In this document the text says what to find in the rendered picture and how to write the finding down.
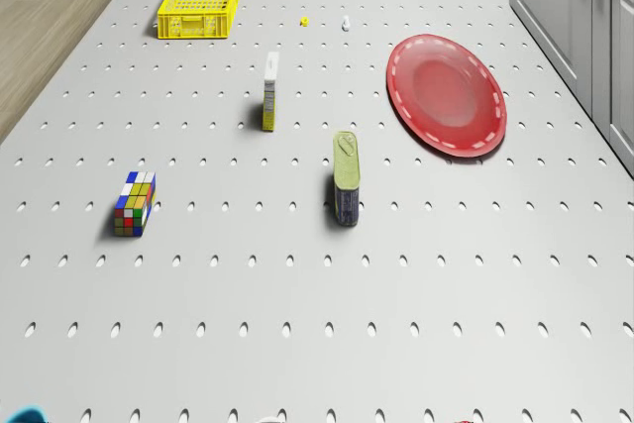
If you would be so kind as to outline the flat-sided can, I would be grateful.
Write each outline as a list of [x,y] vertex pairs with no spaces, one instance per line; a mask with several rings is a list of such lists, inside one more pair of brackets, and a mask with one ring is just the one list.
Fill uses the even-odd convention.
[[360,164],[358,142],[350,131],[337,132],[333,138],[335,213],[344,226],[359,220]]

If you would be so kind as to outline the yellow white box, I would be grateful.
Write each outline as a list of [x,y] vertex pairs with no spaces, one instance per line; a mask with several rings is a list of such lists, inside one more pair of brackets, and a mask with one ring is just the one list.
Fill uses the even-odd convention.
[[264,68],[264,103],[263,121],[264,131],[272,132],[275,122],[275,86],[278,73],[279,52],[270,52],[267,55]]

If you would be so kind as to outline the red plate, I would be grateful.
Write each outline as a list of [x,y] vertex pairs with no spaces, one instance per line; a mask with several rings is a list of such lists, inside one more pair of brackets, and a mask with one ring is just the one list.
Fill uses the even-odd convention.
[[499,85],[473,53],[447,38],[424,34],[399,43],[387,63],[386,84],[410,131],[444,154],[484,156],[504,138]]

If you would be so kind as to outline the puzzle cube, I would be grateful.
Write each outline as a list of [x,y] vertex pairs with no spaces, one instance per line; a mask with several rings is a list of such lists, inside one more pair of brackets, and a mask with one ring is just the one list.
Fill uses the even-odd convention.
[[131,171],[119,194],[114,210],[114,234],[123,237],[141,237],[151,215],[156,175],[153,172]]

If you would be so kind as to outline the white cabinet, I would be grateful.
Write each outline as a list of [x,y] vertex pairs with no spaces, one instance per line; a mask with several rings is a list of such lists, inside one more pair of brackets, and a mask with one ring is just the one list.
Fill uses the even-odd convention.
[[509,0],[634,176],[634,0]]

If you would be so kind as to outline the blue mug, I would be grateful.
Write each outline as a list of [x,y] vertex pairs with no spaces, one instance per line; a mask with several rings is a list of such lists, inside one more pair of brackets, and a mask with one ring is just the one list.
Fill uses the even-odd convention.
[[28,406],[12,414],[5,423],[49,423],[49,421],[40,407]]

